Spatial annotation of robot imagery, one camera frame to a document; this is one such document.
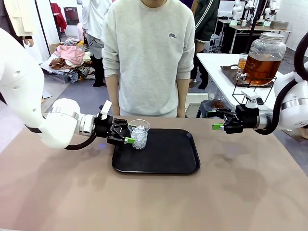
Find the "sweatshirt logo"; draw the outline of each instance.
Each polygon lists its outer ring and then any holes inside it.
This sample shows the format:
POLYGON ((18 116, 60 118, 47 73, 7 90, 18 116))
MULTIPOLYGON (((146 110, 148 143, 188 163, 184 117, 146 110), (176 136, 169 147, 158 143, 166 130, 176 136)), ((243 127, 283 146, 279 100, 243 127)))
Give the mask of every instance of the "sweatshirt logo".
POLYGON ((169 33, 169 38, 171 38, 171 39, 177 39, 177 37, 175 37, 175 34, 172 34, 171 32, 169 33))

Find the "glass jar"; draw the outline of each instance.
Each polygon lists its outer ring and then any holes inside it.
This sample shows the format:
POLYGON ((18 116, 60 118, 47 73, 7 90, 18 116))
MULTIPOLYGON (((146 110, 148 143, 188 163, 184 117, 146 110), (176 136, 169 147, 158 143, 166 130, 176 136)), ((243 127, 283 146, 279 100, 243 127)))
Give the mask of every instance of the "glass jar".
POLYGON ((266 32, 252 43, 243 71, 248 84, 264 86, 272 81, 286 50, 283 39, 281 34, 266 32))

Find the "pink cloth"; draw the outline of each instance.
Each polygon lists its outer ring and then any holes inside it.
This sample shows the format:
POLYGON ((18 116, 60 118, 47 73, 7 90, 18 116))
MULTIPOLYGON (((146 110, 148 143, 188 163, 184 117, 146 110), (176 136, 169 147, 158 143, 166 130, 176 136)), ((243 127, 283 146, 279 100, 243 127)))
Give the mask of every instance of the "pink cloth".
POLYGON ((84 51, 77 49, 76 46, 58 46, 54 54, 61 58, 72 62, 74 65, 81 65, 83 60, 84 51))

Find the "black pole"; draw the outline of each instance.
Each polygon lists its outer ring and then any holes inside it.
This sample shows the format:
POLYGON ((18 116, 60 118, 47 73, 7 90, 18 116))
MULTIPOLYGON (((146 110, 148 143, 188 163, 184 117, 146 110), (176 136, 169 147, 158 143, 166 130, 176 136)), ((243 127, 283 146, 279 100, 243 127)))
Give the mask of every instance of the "black pole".
POLYGON ((256 22, 258 20, 258 15, 259 15, 260 11, 262 11, 262 6, 265 4, 265 2, 266 2, 266 0, 259 1, 259 5, 258 5, 257 11, 255 13, 254 21, 253 21, 252 27, 250 29, 250 34, 249 34, 247 46, 246 46, 246 49, 245 49, 246 54, 248 54, 248 52, 250 50, 250 46, 251 46, 251 43, 252 43, 252 35, 255 31, 256 22))
POLYGON ((47 50, 48 50, 48 53, 49 53, 49 56, 50 56, 51 54, 50 54, 50 51, 49 51, 48 42, 47 42, 47 39, 46 39, 46 35, 45 35, 45 31, 44 31, 44 27, 43 27, 42 19, 40 18, 40 14, 39 14, 39 7, 38 7, 37 0, 34 0, 34 2, 35 2, 35 6, 36 6, 36 8, 37 8, 38 18, 39 18, 39 23, 40 23, 40 26, 42 27, 42 31, 43 31, 43 35, 44 35, 44 39, 45 39, 45 43, 46 43, 47 50))

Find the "jacket with white stripe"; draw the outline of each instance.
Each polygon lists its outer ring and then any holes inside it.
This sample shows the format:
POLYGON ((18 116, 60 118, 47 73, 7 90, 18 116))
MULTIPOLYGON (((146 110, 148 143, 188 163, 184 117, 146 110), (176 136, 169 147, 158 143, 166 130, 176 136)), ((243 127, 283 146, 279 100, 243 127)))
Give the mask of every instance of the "jacket with white stripe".
POLYGON ((195 37, 198 41, 210 41, 214 32, 219 0, 199 0, 195 16, 195 37))

